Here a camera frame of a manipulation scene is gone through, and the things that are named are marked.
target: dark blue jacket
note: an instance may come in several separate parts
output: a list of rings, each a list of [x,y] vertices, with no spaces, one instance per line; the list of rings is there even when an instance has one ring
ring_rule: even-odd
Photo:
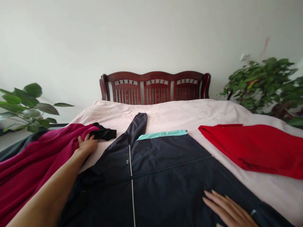
[[[228,195],[259,226],[292,226],[185,130],[144,135],[146,122],[145,113],[136,115],[78,176],[59,226],[226,226],[202,200],[204,190],[212,189]]]

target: teal collar trim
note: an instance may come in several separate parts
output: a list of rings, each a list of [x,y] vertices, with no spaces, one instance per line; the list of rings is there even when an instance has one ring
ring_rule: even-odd
[[[139,136],[139,138],[137,140],[153,139],[153,138],[165,137],[165,136],[182,136],[182,135],[186,135],[186,134],[187,134],[186,130],[156,132],[156,133],[141,135],[141,136]]]

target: wooden headboard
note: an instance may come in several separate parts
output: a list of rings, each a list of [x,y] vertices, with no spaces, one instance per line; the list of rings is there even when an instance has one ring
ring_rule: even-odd
[[[209,73],[202,74],[195,71],[177,74],[150,72],[142,75],[117,72],[110,75],[103,74],[100,79],[100,88],[102,100],[131,105],[151,105],[209,98],[210,82]]]

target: left hand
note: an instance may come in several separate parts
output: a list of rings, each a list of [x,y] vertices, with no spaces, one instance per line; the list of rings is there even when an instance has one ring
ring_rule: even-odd
[[[79,148],[77,153],[83,153],[86,156],[94,153],[98,148],[98,141],[94,140],[95,135],[89,138],[89,134],[86,135],[85,140],[82,141],[81,136],[78,137]]]

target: magenta garment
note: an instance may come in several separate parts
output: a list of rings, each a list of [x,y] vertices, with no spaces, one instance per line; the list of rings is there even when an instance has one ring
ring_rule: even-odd
[[[0,227],[5,227],[25,203],[72,156],[78,136],[84,140],[93,124],[71,124],[49,131],[16,156],[0,163]]]

